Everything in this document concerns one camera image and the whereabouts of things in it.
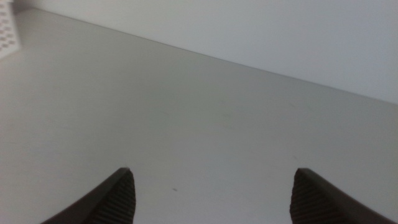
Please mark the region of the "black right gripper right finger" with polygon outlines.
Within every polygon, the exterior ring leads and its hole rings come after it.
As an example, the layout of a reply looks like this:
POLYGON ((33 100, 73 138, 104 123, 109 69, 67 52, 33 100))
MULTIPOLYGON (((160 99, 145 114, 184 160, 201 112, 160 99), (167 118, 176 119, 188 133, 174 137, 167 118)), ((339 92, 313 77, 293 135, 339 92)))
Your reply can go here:
POLYGON ((295 172, 289 212, 293 224, 397 224, 308 168, 295 172))

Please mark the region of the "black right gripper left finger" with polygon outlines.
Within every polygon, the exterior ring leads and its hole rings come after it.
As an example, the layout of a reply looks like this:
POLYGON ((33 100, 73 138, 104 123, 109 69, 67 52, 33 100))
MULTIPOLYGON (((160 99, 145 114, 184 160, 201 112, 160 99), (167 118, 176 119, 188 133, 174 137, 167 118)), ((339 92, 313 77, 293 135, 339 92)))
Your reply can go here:
POLYGON ((122 167, 93 190, 42 224, 132 224, 136 210, 134 176, 122 167))

